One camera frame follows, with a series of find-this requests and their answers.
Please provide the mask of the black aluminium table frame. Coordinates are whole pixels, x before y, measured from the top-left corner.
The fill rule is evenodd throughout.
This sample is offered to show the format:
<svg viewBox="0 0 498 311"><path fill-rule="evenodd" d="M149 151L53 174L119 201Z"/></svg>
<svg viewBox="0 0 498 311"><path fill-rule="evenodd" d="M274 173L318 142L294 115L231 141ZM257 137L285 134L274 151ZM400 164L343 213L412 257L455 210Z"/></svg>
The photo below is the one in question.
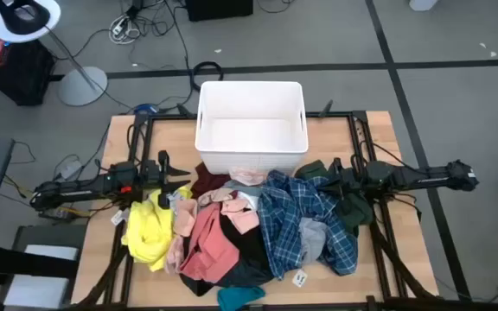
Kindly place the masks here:
<svg viewBox="0 0 498 311"><path fill-rule="evenodd" d="M376 155L382 161L390 161L391 154L399 153L392 119L386 111L357 111L356 113L333 112L319 118L313 113L307 115L307 129L310 148L306 162L316 159L325 164L339 157L344 165L349 164L354 144L364 140L369 133L374 143L383 146ZM156 156L161 149L168 151L172 164L184 170L193 170L201 161L195 149L196 121L175 120L164 117L153 125L150 156ZM421 285L437 294L431 262L425 247L421 226L411 198L404 196L378 209L383 224L391 224L398 253L407 268ZM86 230L80 267L73 287L72 300L84 299L100 279L109 263L113 243L120 239L111 222L114 209L103 210L101 201L94 202L99 211L89 221ZM359 236L359 262L357 271L349 276L336 276L321 263L305 267L308 275L302 287L293 284L293 272L287 273L282 281L264 285L264 298L247 306L248 311L321 311L324 309L365 309L380 305L385 291L382 281L388 282L389 295L402 295L398 278L388 260L378 263L375 259L370 231L361 228ZM197 297L181 282L178 276L163 271L151 272L146 265L136 263L131 269L128 286L129 307L135 311L148 310L215 310L217 298L215 289Z"/></svg>

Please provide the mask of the light grey garment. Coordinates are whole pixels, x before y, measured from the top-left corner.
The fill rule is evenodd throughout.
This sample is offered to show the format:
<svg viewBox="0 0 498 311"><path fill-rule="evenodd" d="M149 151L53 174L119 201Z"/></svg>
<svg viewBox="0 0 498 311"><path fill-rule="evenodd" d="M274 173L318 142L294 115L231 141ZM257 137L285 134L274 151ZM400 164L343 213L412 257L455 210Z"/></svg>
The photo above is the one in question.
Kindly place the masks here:
<svg viewBox="0 0 498 311"><path fill-rule="evenodd" d="M327 226L311 218L301 218L299 231L302 239L302 264L315 262L326 243Z"/></svg>

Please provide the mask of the coral red garment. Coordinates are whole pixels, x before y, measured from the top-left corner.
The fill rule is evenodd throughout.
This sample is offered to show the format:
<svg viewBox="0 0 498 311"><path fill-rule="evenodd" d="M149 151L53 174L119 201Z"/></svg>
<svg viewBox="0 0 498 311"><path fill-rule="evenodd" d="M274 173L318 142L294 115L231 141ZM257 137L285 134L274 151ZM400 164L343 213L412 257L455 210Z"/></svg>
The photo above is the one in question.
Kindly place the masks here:
<svg viewBox="0 0 498 311"><path fill-rule="evenodd" d="M239 261L239 250L220 227L220 203L198 213L181 274L205 282L218 282Z"/></svg>

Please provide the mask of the yellow garment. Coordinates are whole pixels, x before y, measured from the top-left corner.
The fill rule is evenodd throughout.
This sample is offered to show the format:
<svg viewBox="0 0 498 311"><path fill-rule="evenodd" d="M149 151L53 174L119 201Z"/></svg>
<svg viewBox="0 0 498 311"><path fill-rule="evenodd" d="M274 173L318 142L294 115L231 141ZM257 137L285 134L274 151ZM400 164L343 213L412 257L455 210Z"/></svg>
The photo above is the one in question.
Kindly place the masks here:
<svg viewBox="0 0 498 311"><path fill-rule="evenodd" d="M133 202L121 245L127 247L135 263L144 263L149 271L163 270L173 239L173 209L162 208L157 189L146 200Z"/></svg>

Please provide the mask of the blue plaid shirt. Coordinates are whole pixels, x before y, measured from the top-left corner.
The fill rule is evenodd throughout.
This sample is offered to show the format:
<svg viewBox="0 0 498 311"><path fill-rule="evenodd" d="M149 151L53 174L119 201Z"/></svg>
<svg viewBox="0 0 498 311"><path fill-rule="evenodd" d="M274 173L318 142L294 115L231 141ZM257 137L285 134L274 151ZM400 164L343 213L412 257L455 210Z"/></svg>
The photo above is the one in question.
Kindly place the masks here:
<svg viewBox="0 0 498 311"><path fill-rule="evenodd" d="M303 266L303 242L299 225L310 218L326 225L325 243L318 260L338 276L355 273L358 239L348 232L335 214L338 199L322 188L329 184L323 176L307 180L272 170L261 187L258 216L265 250L275 278Z"/></svg>

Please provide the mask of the white perforated plastic basket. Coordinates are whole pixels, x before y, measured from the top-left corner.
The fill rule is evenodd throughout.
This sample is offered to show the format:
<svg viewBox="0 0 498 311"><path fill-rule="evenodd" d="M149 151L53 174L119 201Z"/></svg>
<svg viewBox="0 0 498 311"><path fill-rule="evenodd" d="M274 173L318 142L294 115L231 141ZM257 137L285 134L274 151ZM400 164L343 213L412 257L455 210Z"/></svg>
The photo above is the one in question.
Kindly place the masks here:
<svg viewBox="0 0 498 311"><path fill-rule="evenodd" d="M212 174L235 168L292 173L309 150L302 86L295 81L207 81L195 148Z"/></svg>

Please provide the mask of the teal knit garment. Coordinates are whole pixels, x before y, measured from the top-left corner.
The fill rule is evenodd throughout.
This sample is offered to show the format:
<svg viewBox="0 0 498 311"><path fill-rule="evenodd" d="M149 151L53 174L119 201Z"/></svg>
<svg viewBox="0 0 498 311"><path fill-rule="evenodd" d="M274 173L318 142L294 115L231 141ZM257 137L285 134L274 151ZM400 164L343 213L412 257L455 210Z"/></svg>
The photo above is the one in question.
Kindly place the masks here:
<svg viewBox="0 0 498 311"><path fill-rule="evenodd" d="M220 289L217 293L217 302L220 311L237 311L248 302L265 297L265 292L260 287L231 287Z"/></svg>

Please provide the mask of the pale pink white garment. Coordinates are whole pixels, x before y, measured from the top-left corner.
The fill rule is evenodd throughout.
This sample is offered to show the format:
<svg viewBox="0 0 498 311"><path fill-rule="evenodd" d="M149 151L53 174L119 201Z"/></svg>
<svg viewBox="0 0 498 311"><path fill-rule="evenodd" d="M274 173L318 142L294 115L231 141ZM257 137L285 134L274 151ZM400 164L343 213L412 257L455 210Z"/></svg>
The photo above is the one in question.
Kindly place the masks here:
<svg viewBox="0 0 498 311"><path fill-rule="evenodd" d="M230 178L246 186L257 186L262 184L269 171L260 168L242 168L234 167L228 170Z"/></svg>

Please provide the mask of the black power adapter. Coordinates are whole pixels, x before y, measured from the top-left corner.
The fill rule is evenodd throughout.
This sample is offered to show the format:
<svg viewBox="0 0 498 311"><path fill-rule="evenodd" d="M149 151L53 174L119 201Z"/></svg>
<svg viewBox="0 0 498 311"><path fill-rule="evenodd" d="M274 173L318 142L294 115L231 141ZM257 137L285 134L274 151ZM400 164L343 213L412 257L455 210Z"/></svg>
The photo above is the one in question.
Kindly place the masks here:
<svg viewBox="0 0 498 311"><path fill-rule="evenodd" d="M62 208L49 209L40 212L38 216L44 219L51 219L56 221L72 221L79 217L77 214L68 212Z"/></svg>

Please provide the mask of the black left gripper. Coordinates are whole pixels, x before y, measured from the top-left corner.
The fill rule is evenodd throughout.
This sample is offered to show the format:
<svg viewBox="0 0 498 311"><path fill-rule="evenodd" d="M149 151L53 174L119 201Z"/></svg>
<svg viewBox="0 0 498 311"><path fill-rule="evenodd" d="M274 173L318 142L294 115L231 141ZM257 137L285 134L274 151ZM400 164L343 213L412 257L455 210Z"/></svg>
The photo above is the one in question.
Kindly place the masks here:
<svg viewBox="0 0 498 311"><path fill-rule="evenodd" d="M163 209L169 209L169 199L167 197L169 155L166 150L160 150L157 160L143 160L141 163L141 187L145 191L159 189L161 193L157 196L157 203ZM171 176L190 175L189 171L169 167ZM170 192L174 193L180 187L186 186L189 181L173 181L169 184Z"/></svg>

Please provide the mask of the black box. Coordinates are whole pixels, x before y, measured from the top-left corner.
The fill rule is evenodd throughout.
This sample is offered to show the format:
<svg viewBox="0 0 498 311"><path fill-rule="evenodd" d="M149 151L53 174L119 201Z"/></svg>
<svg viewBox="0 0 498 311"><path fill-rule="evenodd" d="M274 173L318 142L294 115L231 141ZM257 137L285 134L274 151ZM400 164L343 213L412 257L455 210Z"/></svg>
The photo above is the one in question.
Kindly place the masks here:
<svg viewBox="0 0 498 311"><path fill-rule="evenodd" d="M191 22L201 22L249 16L253 13L253 0L185 0L185 8Z"/></svg>

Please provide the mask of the light pink garment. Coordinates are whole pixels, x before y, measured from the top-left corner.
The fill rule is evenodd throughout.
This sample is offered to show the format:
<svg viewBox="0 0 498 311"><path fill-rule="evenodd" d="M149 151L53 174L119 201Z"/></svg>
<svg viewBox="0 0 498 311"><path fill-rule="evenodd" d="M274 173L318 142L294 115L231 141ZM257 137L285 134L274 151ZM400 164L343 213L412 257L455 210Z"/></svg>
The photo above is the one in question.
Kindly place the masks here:
<svg viewBox="0 0 498 311"><path fill-rule="evenodd" d="M165 270L181 274L179 268L188 255L190 236L199 212L212 203L220 203L220 214L227 216L240 234L245 234L259 225L257 211L247 207L248 202L237 198L237 191L219 188L203 194L199 199L182 200L176 203L173 221L173 239L169 247Z"/></svg>

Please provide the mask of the dark charcoal elastic-waist shorts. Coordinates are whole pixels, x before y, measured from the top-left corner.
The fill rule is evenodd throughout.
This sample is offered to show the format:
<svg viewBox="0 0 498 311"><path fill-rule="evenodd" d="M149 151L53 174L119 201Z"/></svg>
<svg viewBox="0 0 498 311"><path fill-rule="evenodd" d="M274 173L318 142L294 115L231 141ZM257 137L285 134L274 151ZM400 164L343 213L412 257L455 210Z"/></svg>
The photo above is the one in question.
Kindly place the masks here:
<svg viewBox="0 0 498 311"><path fill-rule="evenodd" d="M220 215L220 228L226 238L239 250L239 261L218 281L194 280L180 274L182 282L196 296L205 295L212 287L253 287L271 281L271 272L260 226L240 234L231 220Z"/></svg>

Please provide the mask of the maroon garment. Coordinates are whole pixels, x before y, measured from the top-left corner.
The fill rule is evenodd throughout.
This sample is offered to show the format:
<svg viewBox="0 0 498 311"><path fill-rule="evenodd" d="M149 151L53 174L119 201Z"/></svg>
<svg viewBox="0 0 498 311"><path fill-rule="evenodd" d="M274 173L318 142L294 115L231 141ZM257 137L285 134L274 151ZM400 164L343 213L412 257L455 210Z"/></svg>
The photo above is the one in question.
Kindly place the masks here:
<svg viewBox="0 0 498 311"><path fill-rule="evenodd" d="M191 187L192 198L198 199L204 193L222 187L230 181L230 175L213 175L211 174L204 162L201 162L196 168L197 179Z"/></svg>

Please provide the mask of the dark green garment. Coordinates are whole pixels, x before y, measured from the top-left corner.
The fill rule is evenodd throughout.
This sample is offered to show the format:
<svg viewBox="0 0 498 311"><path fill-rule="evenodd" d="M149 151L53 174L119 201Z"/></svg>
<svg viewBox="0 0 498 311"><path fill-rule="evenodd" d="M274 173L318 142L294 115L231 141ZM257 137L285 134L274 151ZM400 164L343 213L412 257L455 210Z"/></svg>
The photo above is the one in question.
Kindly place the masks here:
<svg viewBox="0 0 498 311"><path fill-rule="evenodd" d="M295 177L304 181L320 177L315 189L319 194L327 194L337 200L334 212L345 229L356 237L359 227L374 220L373 208L368 204L361 190L342 190L334 176L332 163L326 168L321 160L316 160L299 168Z"/></svg>

